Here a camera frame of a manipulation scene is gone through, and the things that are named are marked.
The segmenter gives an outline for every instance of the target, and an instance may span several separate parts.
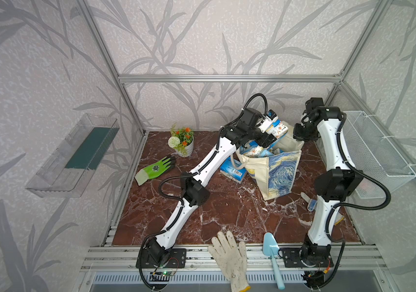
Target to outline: artificial flower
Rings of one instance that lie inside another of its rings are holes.
[[[167,141],[167,144],[171,148],[176,148],[180,144],[180,139],[178,137],[176,137],[176,136],[172,136]]]

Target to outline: bag handle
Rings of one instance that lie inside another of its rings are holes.
[[[232,164],[232,167],[234,168],[234,169],[237,169],[238,171],[240,171],[242,168],[244,168],[244,166],[247,164],[247,162],[249,161],[249,158],[246,156],[246,161],[244,162],[244,163],[242,163],[241,165],[239,165],[239,166],[236,166],[236,164],[234,163],[234,153],[232,153],[231,154],[231,164]]]

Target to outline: acrylic shelf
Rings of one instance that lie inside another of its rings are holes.
[[[81,197],[118,131],[115,118],[84,114],[26,189],[39,197]]]

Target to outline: trowel handle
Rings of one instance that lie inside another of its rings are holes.
[[[283,277],[280,274],[280,268],[278,267],[278,263],[276,262],[274,255],[271,256],[271,264],[273,265],[274,277],[276,279],[276,284],[278,285],[278,289],[283,290],[284,289]]]

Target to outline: metal vent grille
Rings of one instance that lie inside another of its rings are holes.
[[[280,271],[284,283],[305,283],[302,279],[304,272],[301,271]],[[273,272],[269,271],[248,271],[246,273],[249,283],[276,283]],[[150,274],[145,272],[148,282],[152,282]],[[171,277],[156,276],[158,280],[178,283],[229,283],[220,271],[216,272],[177,272]],[[98,272],[94,277],[93,284],[141,284],[141,278],[138,272]]]

